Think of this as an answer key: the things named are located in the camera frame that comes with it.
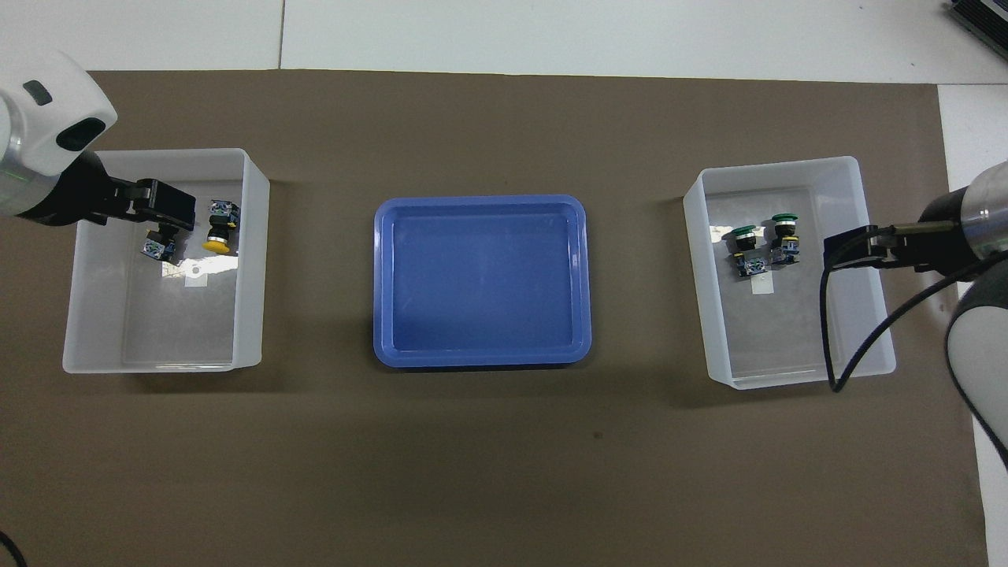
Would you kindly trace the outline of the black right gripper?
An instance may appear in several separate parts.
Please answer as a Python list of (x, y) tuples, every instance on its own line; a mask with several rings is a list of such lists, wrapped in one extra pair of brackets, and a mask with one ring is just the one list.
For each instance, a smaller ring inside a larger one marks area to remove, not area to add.
[[(919, 223), (950, 221), (948, 231), (897, 235), (892, 255), (903, 265), (918, 272), (954, 274), (969, 269), (980, 274), (980, 256), (962, 229), (978, 211), (980, 193), (973, 187), (950, 191), (932, 200), (922, 211)], [(829, 236), (824, 240), (824, 270), (857, 268), (889, 269), (892, 259), (885, 244), (892, 237), (892, 226), (861, 226)]]

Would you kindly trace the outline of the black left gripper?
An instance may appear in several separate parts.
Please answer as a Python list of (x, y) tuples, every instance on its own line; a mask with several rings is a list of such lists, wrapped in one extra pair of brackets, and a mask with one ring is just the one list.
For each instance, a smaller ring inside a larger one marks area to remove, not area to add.
[[(191, 231), (195, 228), (195, 197), (172, 184), (141, 179), (129, 186), (108, 175), (97, 152), (85, 150), (58, 177), (53, 189), (35, 207), (16, 216), (46, 226), (108, 219), (154, 222)], [(118, 191), (126, 189), (126, 198)]]

